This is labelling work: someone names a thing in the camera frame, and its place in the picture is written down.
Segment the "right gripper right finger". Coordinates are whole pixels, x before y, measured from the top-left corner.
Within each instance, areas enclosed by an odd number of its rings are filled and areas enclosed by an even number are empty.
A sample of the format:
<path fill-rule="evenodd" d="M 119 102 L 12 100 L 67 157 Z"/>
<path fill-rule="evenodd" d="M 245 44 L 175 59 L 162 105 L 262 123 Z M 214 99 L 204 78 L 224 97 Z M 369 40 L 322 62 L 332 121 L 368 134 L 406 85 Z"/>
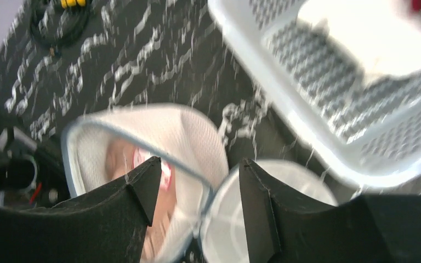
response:
<path fill-rule="evenodd" d="M 241 161 L 250 262 L 421 262 L 421 196 L 361 195 L 337 207 Z"/>

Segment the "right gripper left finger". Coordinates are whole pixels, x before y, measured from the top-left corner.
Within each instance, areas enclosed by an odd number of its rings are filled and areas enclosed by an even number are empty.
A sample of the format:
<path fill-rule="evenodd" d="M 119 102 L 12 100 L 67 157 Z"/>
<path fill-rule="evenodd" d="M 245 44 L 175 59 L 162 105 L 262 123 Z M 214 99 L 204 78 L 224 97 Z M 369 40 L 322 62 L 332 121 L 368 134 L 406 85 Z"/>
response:
<path fill-rule="evenodd" d="M 0 207 L 0 262 L 139 262 L 161 159 L 52 208 Z"/>

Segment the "white mesh bag blue zipper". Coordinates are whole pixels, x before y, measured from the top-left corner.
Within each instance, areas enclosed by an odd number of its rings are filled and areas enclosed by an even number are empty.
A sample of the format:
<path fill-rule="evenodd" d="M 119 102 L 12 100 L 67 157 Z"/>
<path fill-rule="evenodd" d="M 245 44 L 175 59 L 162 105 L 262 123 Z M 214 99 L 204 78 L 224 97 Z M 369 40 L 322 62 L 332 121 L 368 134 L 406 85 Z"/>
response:
<path fill-rule="evenodd" d="M 177 204 L 153 262 L 177 262 L 192 238 L 207 262 L 248 262 L 238 169 L 230 169 L 214 123 L 178 104 L 152 104 L 80 117 L 62 136 L 72 197 L 108 183 L 107 148 L 123 139 L 168 162 L 175 171 Z"/>

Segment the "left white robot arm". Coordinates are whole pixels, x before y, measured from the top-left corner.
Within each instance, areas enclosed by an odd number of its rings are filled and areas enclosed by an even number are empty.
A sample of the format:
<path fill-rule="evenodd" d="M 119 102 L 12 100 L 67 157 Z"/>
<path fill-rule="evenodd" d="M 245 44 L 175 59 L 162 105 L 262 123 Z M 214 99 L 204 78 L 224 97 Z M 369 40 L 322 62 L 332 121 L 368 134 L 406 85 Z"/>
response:
<path fill-rule="evenodd" d="M 69 198 L 60 138 L 34 140 L 19 117 L 0 109 L 0 206 L 50 208 Z"/>

